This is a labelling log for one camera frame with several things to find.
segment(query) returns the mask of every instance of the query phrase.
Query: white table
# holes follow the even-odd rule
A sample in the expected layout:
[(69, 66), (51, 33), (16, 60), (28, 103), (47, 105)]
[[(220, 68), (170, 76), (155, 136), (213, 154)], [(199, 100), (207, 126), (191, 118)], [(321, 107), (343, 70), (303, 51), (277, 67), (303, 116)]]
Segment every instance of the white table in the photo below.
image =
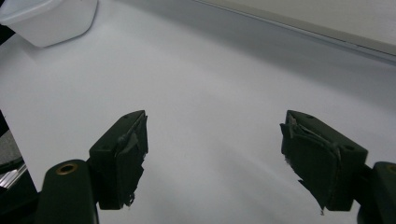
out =
[(123, 114), (146, 109), (131, 209), (101, 223), (356, 223), (325, 212), (280, 153), (287, 109), (396, 161), (396, 66), (187, 0), (100, 1), (85, 35), (0, 47), (0, 108), (40, 189)]

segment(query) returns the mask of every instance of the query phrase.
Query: white plastic container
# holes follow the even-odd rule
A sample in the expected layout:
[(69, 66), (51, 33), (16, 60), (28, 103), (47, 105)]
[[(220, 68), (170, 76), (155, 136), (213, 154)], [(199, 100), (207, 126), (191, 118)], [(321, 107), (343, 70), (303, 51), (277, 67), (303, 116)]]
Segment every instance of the white plastic container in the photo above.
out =
[(46, 47), (86, 32), (97, 0), (6, 0), (0, 23), (38, 47)]

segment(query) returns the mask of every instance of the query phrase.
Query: white bin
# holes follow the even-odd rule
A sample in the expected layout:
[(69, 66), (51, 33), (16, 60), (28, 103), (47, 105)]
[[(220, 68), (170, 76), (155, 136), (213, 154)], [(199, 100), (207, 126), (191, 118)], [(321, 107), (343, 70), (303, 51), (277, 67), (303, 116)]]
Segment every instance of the white bin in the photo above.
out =
[(86, 32), (97, 0), (6, 0), (0, 23), (38, 47), (53, 45)]

